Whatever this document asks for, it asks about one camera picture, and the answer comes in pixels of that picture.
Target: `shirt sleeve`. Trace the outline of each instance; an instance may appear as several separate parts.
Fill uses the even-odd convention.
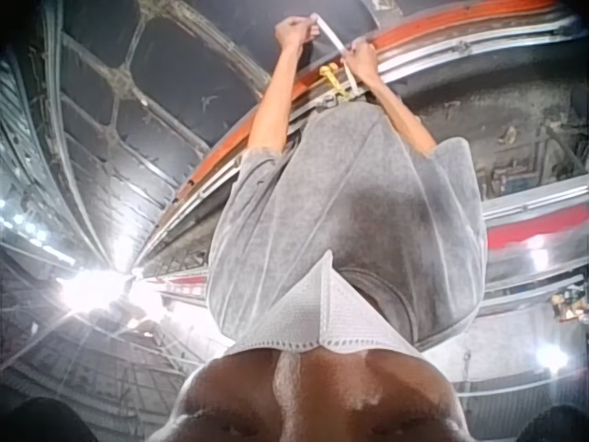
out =
[[[244,214],[251,204],[260,198],[261,193],[267,187],[265,184],[271,180],[278,168],[280,152],[269,148],[256,148],[246,150],[241,157],[239,176],[231,189],[219,223],[214,231],[211,252],[209,256],[209,268],[215,263],[231,237],[232,232],[239,229],[245,222]]]
[[[233,185],[225,213],[239,214],[255,198],[276,169],[281,154],[268,148],[249,149],[241,158],[239,176]]]

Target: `person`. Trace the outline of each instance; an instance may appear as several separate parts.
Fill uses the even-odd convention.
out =
[[[208,304],[236,341],[194,372],[152,441],[472,440],[420,351],[483,296],[486,230],[468,143],[436,144],[381,81],[375,47],[343,55],[380,106],[349,102],[285,152],[310,17],[282,52],[214,233]]]

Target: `bright light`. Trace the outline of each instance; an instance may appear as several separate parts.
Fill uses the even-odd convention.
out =
[[[549,251],[546,249],[532,250],[532,261],[538,272],[546,270],[549,266]]]
[[[73,311],[88,312],[107,308],[117,300],[124,288],[126,277],[116,272],[80,272],[74,279],[57,279],[63,287],[62,300]]]
[[[139,321],[136,320],[135,318],[131,318],[129,320],[129,323],[127,324],[127,328],[133,330],[133,329],[136,329],[138,325],[139,325]]]
[[[70,265],[75,264],[74,258],[72,258],[71,256],[67,256],[65,253],[61,253],[60,251],[54,249],[52,246],[43,246],[43,250],[45,250],[47,253],[50,253],[51,255],[57,257],[61,261],[67,262]]]
[[[144,277],[144,269],[143,267],[135,267],[134,269],[131,270],[131,274],[133,276],[135,276],[136,278],[143,278]]]
[[[162,296],[149,284],[133,284],[129,291],[129,302],[141,308],[146,317],[155,322],[160,322],[166,315]]]
[[[536,353],[538,363],[556,374],[569,363],[569,357],[557,345],[543,345]]]
[[[114,249],[114,266],[122,273],[127,272],[129,261],[133,255],[133,240],[127,236],[121,235],[113,244]]]
[[[529,249],[537,250],[542,249],[544,247],[544,243],[546,242],[546,238],[544,235],[535,235],[532,238],[529,238],[525,241],[525,244]]]
[[[170,317],[181,327],[192,329],[199,335],[213,339],[226,348],[234,344],[234,341],[221,333],[208,308],[175,302]]]

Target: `metal frame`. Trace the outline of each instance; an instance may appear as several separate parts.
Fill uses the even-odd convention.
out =
[[[439,64],[445,64],[459,58],[470,55],[499,51],[502,49],[524,47],[529,45],[547,44],[557,41],[571,41],[587,35],[587,30],[579,26],[577,17],[564,15],[561,11],[550,11],[535,17],[539,23],[530,24],[529,17],[502,17],[492,23],[478,24],[478,31],[475,33],[465,32],[462,36],[451,36],[445,41],[438,41],[434,44],[427,44],[419,49],[409,50],[399,55],[399,51],[386,52],[379,65],[379,72],[383,80],[387,83],[399,80],[405,76],[410,76],[421,70],[427,69]],[[503,32],[503,29],[497,30],[498,23],[507,23],[509,27]],[[491,30],[479,30],[487,26]],[[344,87],[349,87],[345,79],[341,78]],[[326,97],[334,95],[333,90],[327,90],[315,95],[310,101],[293,109],[290,117],[291,127],[289,133],[296,130],[302,124],[298,119],[306,113],[311,112],[316,106],[324,102]],[[174,215],[169,218],[151,238],[144,244],[136,263],[141,262],[143,257],[149,253],[156,244],[161,241],[186,215],[188,215],[198,204],[200,204],[207,194],[221,186],[239,171],[239,157],[236,157],[219,170],[208,180],[205,180],[200,189],[194,192],[188,199],[179,205]]]
[[[62,118],[62,105],[60,102],[60,66],[61,66],[61,31],[64,21],[64,8],[62,0],[54,0],[47,2],[47,7],[44,8],[44,30],[45,30],[45,41],[47,44],[47,58],[45,63],[45,77],[47,81],[47,98],[50,111],[51,126],[54,135],[54,144],[57,147],[59,158],[62,162],[65,177],[67,178],[67,184],[69,191],[74,197],[77,211],[82,216],[84,223],[90,236],[94,240],[96,248],[98,248],[99,256],[101,259],[106,261],[112,266],[112,260],[108,253],[104,249],[100,238],[98,237],[94,226],[88,216],[86,206],[82,200],[82,195],[77,188],[75,182],[74,170],[72,169],[72,163],[70,162],[69,153],[67,151],[67,144],[64,138],[64,122]]]

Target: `metal structure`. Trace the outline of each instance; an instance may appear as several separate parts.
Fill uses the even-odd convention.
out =
[[[513,104],[547,90],[556,101],[538,107],[560,109],[562,90],[586,75],[578,60],[587,31],[579,19],[551,0],[439,1],[433,10],[400,0],[338,3],[337,11],[327,0],[44,4],[39,26],[0,60],[0,396],[9,406],[59,397],[100,440],[143,440],[166,421],[190,372],[231,344],[207,330],[207,253],[278,54],[268,35],[290,14],[318,12],[344,44],[372,36],[381,76],[434,134],[452,136],[447,127],[455,125],[475,140],[490,239],[487,293],[475,321],[544,311],[547,299],[572,286],[586,291],[589,188],[570,148],[586,139],[586,124]],[[498,76],[488,90],[468,82],[500,70],[514,74],[544,52],[567,76],[557,72],[550,82],[538,69],[539,76],[519,80],[517,93],[511,77]],[[318,75],[334,55],[321,39],[304,56],[293,143],[309,115],[334,100]],[[343,70],[337,75],[348,87]],[[498,94],[511,97],[511,107],[501,108],[505,118],[477,120],[477,112],[499,108],[472,97],[493,103]],[[492,127],[475,131],[457,115]],[[524,135],[516,140],[498,141],[517,120],[534,124],[518,126]],[[490,148],[493,161],[483,155]],[[43,241],[41,226],[49,232]],[[536,236],[546,262],[532,253]],[[159,323],[128,327],[132,307],[125,302],[72,313],[53,282],[81,267],[129,270],[133,263],[161,293],[169,314]],[[463,373],[451,380],[478,439],[513,437],[553,403],[589,410],[579,393],[587,388],[581,365],[556,378],[529,366],[473,380],[469,361],[477,355],[469,352],[476,350],[462,350],[452,355],[463,360]],[[581,357],[579,349],[574,358]]]

